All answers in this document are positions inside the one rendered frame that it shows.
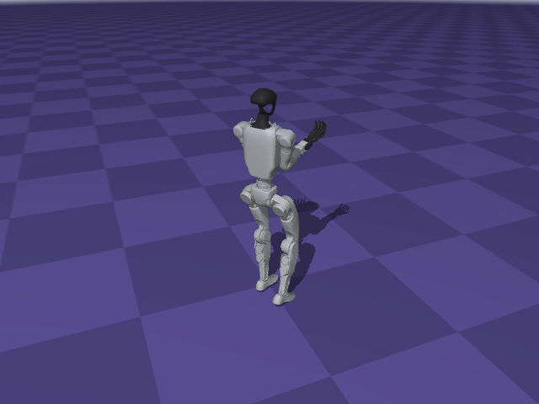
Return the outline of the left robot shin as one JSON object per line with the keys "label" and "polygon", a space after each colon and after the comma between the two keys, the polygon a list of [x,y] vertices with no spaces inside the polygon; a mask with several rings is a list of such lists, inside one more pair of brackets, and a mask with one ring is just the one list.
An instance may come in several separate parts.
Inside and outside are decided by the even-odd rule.
{"label": "left robot shin", "polygon": [[270,260],[270,254],[271,254],[271,238],[267,243],[259,243],[255,239],[255,230],[253,237],[255,240],[254,243],[254,250],[256,254],[256,259],[259,262],[259,274],[260,279],[264,278],[264,281],[268,280],[268,272],[269,272],[269,260]]}

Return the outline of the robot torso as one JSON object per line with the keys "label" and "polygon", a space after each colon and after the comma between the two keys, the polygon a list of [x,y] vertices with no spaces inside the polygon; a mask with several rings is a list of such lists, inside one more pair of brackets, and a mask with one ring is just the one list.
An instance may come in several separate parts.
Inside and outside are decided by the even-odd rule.
{"label": "robot torso", "polygon": [[[251,121],[252,120],[252,121]],[[270,201],[277,194],[277,186],[271,179],[278,173],[280,167],[280,144],[276,131],[283,129],[275,124],[265,130],[250,127],[251,118],[243,127],[244,161],[250,175],[258,177],[251,187],[251,199],[258,205],[273,207]]]}

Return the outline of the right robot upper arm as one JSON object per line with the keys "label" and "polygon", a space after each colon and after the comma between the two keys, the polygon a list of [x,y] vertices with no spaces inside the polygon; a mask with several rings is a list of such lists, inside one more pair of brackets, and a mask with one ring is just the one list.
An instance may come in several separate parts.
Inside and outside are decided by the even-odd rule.
{"label": "right robot upper arm", "polygon": [[276,136],[280,144],[280,169],[288,171],[287,166],[291,161],[296,135],[292,130],[278,129]]}

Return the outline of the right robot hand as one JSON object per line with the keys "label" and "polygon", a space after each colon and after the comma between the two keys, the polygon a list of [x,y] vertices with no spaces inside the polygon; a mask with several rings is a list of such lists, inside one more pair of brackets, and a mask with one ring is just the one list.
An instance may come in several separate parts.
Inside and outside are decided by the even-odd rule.
{"label": "right robot hand", "polygon": [[[308,143],[305,145],[305,150],[308,150],[314,141],[319,140],[325,135],[326,132],[326,124],[325,122],[321,125],[321,121],[319,120],[318,123],[315,120],[315,127],[313,128],[312,132],[309,134],[308,138],[304,138],[304,141],[307,141]],[[321,127],[321,128],[320,128]]]}

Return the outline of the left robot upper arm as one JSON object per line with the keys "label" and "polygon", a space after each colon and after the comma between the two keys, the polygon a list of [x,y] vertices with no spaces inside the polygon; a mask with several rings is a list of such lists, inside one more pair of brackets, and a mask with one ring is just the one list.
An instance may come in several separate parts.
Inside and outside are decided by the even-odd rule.
{"label": "left robot upper arm", "polygon": [[233,134],[239,139],[242,146],[243,146],[243,127],[245,126],[246,123],[247,121],[241,121],[240,123],[238,123],[237,125],[233,127]]}

